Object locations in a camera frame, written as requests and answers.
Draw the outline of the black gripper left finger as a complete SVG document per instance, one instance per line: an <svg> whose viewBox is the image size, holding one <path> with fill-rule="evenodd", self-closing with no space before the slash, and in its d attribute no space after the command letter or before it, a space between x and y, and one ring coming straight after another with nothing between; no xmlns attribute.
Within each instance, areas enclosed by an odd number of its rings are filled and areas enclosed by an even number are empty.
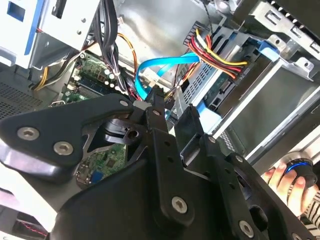
<svg viewBox="0 0 320 240"><path fill-rule="evenodd" d="M0 186L39 222L52 224L63 205L82 192L72 182L81 160L114 143L129 147L125 169L146 162L155 221L192 223L194 207L180 181L185 171L167 130L160 88L146 101L112 93L3 119Z"/></svg>

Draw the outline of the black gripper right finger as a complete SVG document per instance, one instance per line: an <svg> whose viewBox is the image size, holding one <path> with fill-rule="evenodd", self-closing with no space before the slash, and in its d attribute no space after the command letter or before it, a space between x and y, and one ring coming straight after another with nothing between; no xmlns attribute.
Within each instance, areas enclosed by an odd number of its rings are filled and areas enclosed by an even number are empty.
<svg viewBox="0 0 320 240"><path fill-rule="evenodd" d="M223 154L188 106L174 127L193 200L190 240L310 240L312 234L239 154Z"/></svg>

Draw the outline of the person's hand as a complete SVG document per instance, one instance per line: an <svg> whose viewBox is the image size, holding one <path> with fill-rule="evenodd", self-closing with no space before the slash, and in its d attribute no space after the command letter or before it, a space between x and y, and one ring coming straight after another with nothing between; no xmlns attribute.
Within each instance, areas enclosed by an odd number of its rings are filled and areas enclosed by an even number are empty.
<svg viewBox="0 0 320 240"><path fill-rule="evenodd" d="M306 187L306 179L298 177L297 172L292 169L286 172L287 165L281 162L277 167L272 167L261 177L284 204L299 217L311 204L315 203L315 197L319 192L319 187Z"/></svg>

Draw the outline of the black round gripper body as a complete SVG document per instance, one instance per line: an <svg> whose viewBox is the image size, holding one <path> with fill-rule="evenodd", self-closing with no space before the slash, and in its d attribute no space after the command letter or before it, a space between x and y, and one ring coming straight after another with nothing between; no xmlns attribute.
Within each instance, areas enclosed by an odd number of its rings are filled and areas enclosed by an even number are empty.
<svg viewBox="0 0 320 240"><path fill-rule="evenodd" d="M195 214L188 227L159 226L147 163L135 163L83 190L60 209L52 240L230 240L233 232L211 183L185 171L180 179Z"/></svg>

